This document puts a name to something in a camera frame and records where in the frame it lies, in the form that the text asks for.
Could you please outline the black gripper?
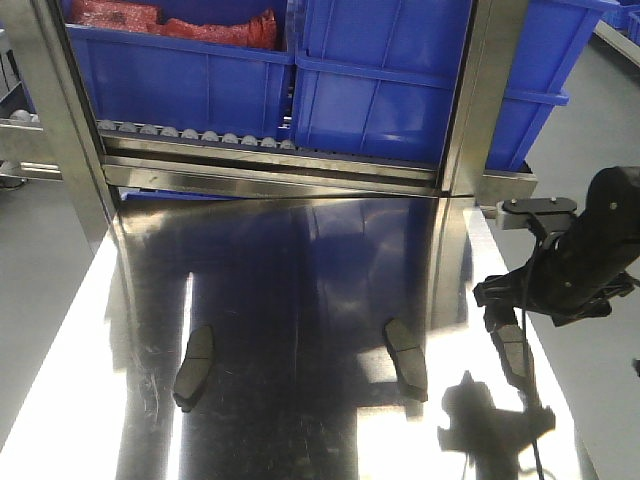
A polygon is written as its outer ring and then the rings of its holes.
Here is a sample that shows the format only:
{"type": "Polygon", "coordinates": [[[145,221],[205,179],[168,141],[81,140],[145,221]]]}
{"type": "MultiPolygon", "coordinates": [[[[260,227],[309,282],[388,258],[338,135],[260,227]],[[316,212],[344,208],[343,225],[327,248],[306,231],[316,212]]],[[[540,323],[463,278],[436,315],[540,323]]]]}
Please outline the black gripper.
{"type": "Polygon", "coordinates": [[[639,257],[639,170],[611,167],[589,186],[585,209],[566,230],[529,230],[534,251],[520,268],[493,275],[473,290],[487,332],[518,325],[515,311],[544,314],[561,327],[606,317],[610,299],[639,282],[626,271],[639,257]]]}

